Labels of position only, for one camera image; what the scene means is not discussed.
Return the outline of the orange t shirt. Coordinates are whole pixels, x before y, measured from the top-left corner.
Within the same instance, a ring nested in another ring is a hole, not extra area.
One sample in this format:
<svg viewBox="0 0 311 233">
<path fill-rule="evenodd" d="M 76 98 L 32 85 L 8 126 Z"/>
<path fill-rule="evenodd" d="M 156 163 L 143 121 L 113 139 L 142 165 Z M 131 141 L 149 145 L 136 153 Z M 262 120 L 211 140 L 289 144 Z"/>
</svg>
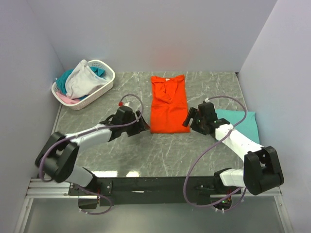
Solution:
<svg viewBox="0 0 311 233">
<path fill-rule="evenodd" d="M 151 133 L 189 133 L 183 122 L 188 114 L 185 75 L 151 77 Z"/>
</svg>

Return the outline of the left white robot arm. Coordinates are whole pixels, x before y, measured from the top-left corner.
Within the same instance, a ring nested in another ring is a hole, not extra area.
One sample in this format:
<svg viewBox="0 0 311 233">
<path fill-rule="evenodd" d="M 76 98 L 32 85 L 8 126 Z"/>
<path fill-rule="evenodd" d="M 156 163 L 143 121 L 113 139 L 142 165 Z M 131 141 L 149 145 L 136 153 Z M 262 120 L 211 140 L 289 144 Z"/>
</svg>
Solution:
<svg viewBox="0 0 311 233">
<path fill-rule="evenodd" d="M 53 133 L 35 160 L 39 176 L 50 176 L 57 183 L 68 182 L 86 195 L 99 193 L 98 177 L 86 168 L 76 165 L 78 154 L 97 144 L 110 142 L 127 133 L 134 136 L 149 130 L 142 112 L 122 105 L 115 114 L 84 131 L 62 134 Z"/>
</svg>

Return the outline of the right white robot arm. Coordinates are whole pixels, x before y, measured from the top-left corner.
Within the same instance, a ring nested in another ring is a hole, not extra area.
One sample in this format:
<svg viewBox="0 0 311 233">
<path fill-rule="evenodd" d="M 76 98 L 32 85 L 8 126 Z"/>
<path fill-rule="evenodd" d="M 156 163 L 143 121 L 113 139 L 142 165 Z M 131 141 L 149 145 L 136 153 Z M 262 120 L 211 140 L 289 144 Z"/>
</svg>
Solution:
<svg viewBox="0 0 311 233">
<path fill-rule="evenodd" d="M 258 195 L 284 184 L 276 149 L 252 141 L 236 130 L 236 125 L 219 118 L 209 99 L 197 108 L 190 108 L 183 126 L 203 135 L 211 135 L 217 143 L 225 144 L 243 161 L 242 169 L 226 168 L 214 174 L 213 188 L 217 193 L 223 194 L 235 186 Z"/>
</svg>

